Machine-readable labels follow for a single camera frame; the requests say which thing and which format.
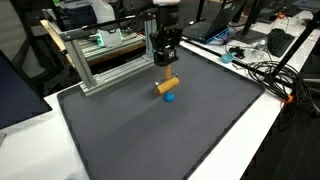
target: black mat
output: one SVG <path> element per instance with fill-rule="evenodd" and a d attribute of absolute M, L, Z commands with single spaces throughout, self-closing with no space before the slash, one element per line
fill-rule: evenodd
<path fill-rule="evenodd" d="M 79 87 L 58 95 L 91 179 L 188 178 L 219 139 L 264 92 L 186 49 L 173 64 L 176 100 L 154 93 L 153 67 L 90 98 Z"/>

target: white table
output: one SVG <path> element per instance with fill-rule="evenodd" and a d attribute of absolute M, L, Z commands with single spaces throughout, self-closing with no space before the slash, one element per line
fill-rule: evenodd
<path fill-rule="evenodd" d="M 302 15 L 311 17 L 311 13 L 308 12 L 302 12 Z M 278 20 L 274 27 L 285 28 L 285 25 L 281 25 Z M 255 30 L 265 33 L 268 33 L 270 28 L 271 25 L 262 23 L 254 27 Z M 295 36 L 303 30 L 303 26 L 288 28 L 288 32 Z M 313 33 L 311 40 L 307 40 L 290 60 L 290 65 L 297 70 L 302 68 L 319 34 L 319 30 Z M 239 45 L 239 42 L 233 41 L 231 44 Z M 185 42 L 181 42 L 181 45 L 241 75 L 246 75 L 244 70 L 236 70 L 231 64 L 223 64 L 218 57 L 206 51 Z M 223 47 L 206 47 L 220 53 L 224 52 Z M 53 94 L 45 98 L 53 111 L 1 131 L 7 133 L 7 138 L 0 148 L 1 180 L 88 179 L 56 96 L 57 94 Z M 239 179 L 280 110 L 280 101 L 265 92 L 224 136 L 190 179 Z"/>

